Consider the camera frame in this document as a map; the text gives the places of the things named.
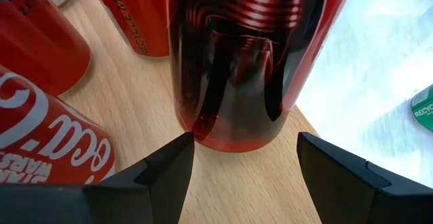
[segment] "light wood grain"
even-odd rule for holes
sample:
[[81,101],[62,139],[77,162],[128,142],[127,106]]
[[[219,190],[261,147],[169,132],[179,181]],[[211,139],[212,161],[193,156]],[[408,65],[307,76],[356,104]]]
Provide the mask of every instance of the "light wood grain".
[[[89,43],[93,65],[62,99],[111,134],[117,170],[180,135],[168,61],[135,55],[98,0],[71,0],[63,13]],[[296,157],[299,131],[314,133],[294,108],[260,150],[228,154],[197,145],[180,223],[319,223]]]

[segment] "green label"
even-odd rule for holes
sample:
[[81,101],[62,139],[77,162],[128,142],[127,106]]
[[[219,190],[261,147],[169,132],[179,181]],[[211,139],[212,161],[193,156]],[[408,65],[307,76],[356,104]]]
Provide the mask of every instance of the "green label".
[[433,85],[415,95],[411,109],[415,119],[433,132]]

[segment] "coca-cola can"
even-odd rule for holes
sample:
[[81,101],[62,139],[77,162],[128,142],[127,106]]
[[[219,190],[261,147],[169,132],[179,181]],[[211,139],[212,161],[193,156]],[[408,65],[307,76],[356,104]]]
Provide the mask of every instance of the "coca-cola can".
[[0,183],[92,184],[113,173],[100,126],[0,66]]

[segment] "soda can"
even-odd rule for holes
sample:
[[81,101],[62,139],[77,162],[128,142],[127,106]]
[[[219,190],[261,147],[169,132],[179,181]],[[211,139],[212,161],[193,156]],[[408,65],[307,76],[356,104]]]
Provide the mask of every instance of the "soda can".
[[166,0],[100,0],[123,38],[141,55],[168,56]]
[[169,0],[177,118],[212,149],[247,152],[284,126],[345,0]]
[[0,64],[52,95],[72,88],[90,65],[84,38],[50,0],[0,0]]
[[101,127],[0,66],[0,183],[92,184],[113,173]]

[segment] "wooden table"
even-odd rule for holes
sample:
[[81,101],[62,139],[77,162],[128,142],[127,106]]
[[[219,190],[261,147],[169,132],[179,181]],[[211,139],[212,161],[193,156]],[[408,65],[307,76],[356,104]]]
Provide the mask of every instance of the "wooden table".
[[[168,61],[135,55],[98,0],[71,0],[62,10],[93,52],[92,68],[62,99],[111,134],[117,170],[182,134]],[[299,131],[314,133],[294,108],[260,150],[228,154],[197,144],[180,223],[320,223],[298,165]]]

